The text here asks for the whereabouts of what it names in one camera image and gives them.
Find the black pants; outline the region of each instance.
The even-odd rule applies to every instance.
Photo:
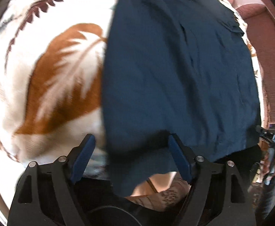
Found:
[[[245,150],[235,152],[216,161],[219,164],[225,164],[227,161],[233,161],[238,168],[244,183],[244,189],[248,189],[256,175],[261,160],[262,151],[258,145]]]
[[[263,185],[262,195],[255,211],[257,226],[260,226],[272,209],[273,198],[275,196],[275,176],[269,185]]]

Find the patterned fabric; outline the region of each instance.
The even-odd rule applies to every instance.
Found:
[[[190,191],[191,186],[176,173],[169,189],[148,196],[127,197],[135,204],[142,205],[155,211],[165,211],[176,205]]]
[[[240,28],[247,24],[234,11]],[[84,176],[108,179],[101,110],[103,56],[117,0],[11,0],[0,21],[0,150],[27,166],[53,162],[95,135]],[[248,46],[260,103],[262,80],[255,49]],[[261,117],[264,119],[261,104]],[[163,211],[189,191],[179,175],[171,187],[134,203]]]

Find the blue cloth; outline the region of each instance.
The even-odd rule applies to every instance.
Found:
[[[259,98],[242,35],[218,0],[118,1],[102,89],[116,194],[177,170],[168,132],[210,161],[258,143]]]

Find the red sofa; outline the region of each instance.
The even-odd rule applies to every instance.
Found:
[[[275,123],[275,6],[271,0],[234,0],[232,5],[248,24],[247,35],[264,72],[265,119]]]

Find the skin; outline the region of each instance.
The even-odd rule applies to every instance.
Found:
[[[263,169],[262,169],[263,176],[265,174],[267,174],[270,170],[270,162],[268,161],[268,156],[269,156],[269,154],[266,154],[264,157],[264,165],[263,165]]]

